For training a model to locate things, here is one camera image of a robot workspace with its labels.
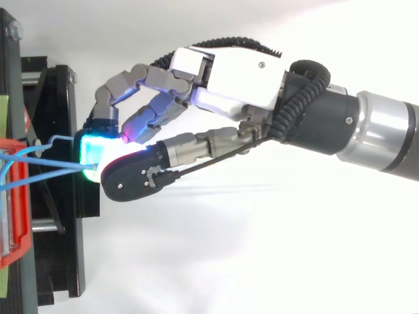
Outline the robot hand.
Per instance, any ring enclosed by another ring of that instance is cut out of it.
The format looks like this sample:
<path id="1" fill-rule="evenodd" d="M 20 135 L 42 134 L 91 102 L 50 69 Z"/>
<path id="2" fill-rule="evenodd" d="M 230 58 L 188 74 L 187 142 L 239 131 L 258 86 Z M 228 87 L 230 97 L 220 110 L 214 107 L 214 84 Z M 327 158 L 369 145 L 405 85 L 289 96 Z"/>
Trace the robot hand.
<path id="1" fill-rule="evenodd" d="M 281 94 L 280 55 L 238 44 L 178 48 L 152 65 L 111 77 L 76 134 L 81 177 L 106 196 L 129 202 L 156 194 L 180 178 L 268 141 Z M 188 107 L 238 123 L 182 133 L 151 144 Z"/>

